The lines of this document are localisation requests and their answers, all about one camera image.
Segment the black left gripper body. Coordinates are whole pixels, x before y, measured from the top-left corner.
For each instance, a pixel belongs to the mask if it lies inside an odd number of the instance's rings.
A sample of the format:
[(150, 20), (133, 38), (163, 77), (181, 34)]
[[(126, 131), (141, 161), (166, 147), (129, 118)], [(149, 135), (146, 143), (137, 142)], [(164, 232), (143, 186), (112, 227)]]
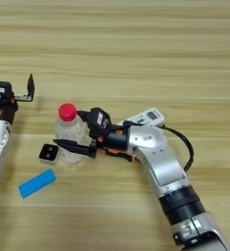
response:
[(12, 124), (15, 113), (19, 109), (19, 102), (31, 102), (33, 98), (28, 96), (13, 96), (9, 99), (0, 99), (0, 120)]

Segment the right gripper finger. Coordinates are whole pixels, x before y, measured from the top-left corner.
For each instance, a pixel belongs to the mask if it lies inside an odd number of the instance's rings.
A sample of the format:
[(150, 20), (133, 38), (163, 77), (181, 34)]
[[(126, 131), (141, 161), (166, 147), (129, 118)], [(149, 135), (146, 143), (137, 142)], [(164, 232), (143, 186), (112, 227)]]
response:
[(95, 140), (92, 140), (89, 145), (78, 144), (76, 141), (67, 139), (54, 139), (54, 142), (71, 153), (85, 155), (90, 158), (95, 158), (97, 154), (97, 143)]
[(90, 113), (88, 111), (79, 110), (77, 114), (85, 123), (89, 122)]

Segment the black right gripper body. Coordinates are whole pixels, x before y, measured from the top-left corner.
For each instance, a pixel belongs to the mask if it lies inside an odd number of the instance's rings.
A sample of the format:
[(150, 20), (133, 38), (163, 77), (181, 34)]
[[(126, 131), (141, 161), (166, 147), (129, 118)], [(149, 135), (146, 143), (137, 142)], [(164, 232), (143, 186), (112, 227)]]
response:
[(126, 151), (128, 148), (128, 130), (118, 129), (106, 134), (90, 132), (89, 136), (97, 141), (99, 149)]

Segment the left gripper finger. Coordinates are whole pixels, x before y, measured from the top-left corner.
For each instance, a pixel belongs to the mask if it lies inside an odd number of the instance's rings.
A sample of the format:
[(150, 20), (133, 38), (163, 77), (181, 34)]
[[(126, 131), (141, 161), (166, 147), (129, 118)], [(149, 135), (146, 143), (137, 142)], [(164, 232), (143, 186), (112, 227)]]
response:
[(27, 96), (29, 98), (33, 98), (35, 92), (35, 85), (32, 74), (30, 74), (28, 81), (27, 81)]

